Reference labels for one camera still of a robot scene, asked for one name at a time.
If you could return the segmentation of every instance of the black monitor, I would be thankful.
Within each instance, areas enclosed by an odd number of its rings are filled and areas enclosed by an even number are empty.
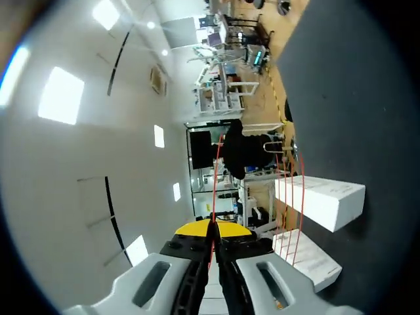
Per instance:
[[[193,169],[213,166],[210,131],[190,133],[190,144]]]

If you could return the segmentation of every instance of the black vertical strip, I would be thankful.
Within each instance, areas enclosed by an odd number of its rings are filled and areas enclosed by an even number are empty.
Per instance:
[[[194,216],[196,216],[196,207],[194,205],[194,193],[192,191],[192,184],[191,184],[191,167],[190,167],[190,143],[188,142],[188,129],[185,129],[185,136],[186,136],[186,158],[188,163],[188,174],[190,175],[190,191],[191,191],[191,202],[192,202],[192,212]]]
[[[121,237],[121,233],[119,232],[117,219],[115,218],[114,213],[114,206],[112,205],[112,198],[111,198],[111,191],[110,191],[110,181],[108,180],[108,176],[105,176],[105,188],[106,188],[106,197],[108,198],[108,207],[110,208],[111,216],[114,216],[111,219],[112,227],[114,228],[115,235],[117,236],[119,246],[121,246],[121,249],[124,251],[124,254],[128,261],[130,262],[131,266],[133,265],[130,261],[130,258],[125,250],[123,238]]]
[[[123,53],[125,43],[127,42],[127,39],[129,38],[129,35],[130,35],[130,32],[131,32],[132,28],[133,27],[131,26],[130,30],[127,32],[127,35],[125,36],[123,44],[121,45],[121,48],[119,50],[117,60],[115,61],[115,65],[114,65],[114,68],[113,68],[112,74],[111,74],[110,84],[108,84],[108,92],[107,92],[108,96],[111,96],[112,85],[114,84],[114,77],[116,76],[116,71],[117,71],[119,59],[121,58],[121,54]]]

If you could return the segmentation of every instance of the person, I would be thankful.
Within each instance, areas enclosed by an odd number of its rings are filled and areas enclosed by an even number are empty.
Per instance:
[[[245,178],[245,167],[263,168],[276,160],[273,153],[266,152],[264,143],[273,141],[269,135],[244,136],[242,123],[235,119],[220,146],[219,158],[223,158],[224,166],[237,179]],[[217,144],[211,146],[213,158],[217,156]],[[281,150],[277,145],[273,150]]]

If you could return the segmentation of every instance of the white cardboard box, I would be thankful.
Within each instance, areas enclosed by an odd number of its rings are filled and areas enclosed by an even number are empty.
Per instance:
[[[299,229],[296,229],[273,237],[273,249],[277,239],[275,253],[289,264],[293,263],[298,231]],[[294,267],[314,282],[315,292],[319,292],[333,284],[343,269],[302,232],[299,236]]]
[[[302,176],[275,180],[276,198],[302,213]],[[365,186],[317,177],[304,177],[303,215],[331,232],[337,231],[362,214]]]

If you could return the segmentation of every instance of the ceiling light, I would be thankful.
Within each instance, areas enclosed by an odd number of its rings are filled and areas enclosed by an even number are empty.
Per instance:
[[[181,191],[179,188],[179,182],[173,185],[173,199],[178,201],[181,198]]]
[[[158,148],[165,147],[165,139],[163,137],[163,129],[158,125],[155,125],[155,146]]]
[[[93,9],[93,18],[109,31],[118,21],[119,13],[110,0],[102,0]]]
[[[154,24],[154,22],[152,22],[152,21],[147,22],[147,27],[150,28],[151,30],[154,29],[155,26],[156,26],[156,24]]]
[[[59,67],[54,67],[45,84],[38,116],[74,125],[85,82]]]
[[[127,247],[126,252],[133,266],[140,264],[145,258],[147,258],[149,253],[147,252],[143,236],[140,235],[133,243],[131,243]]]
[[[21,47],[15,52],[7,68],[3,82],[1,82],[0,106],[5,106],[9,102],[28,57],[29,51],[26,48]]]

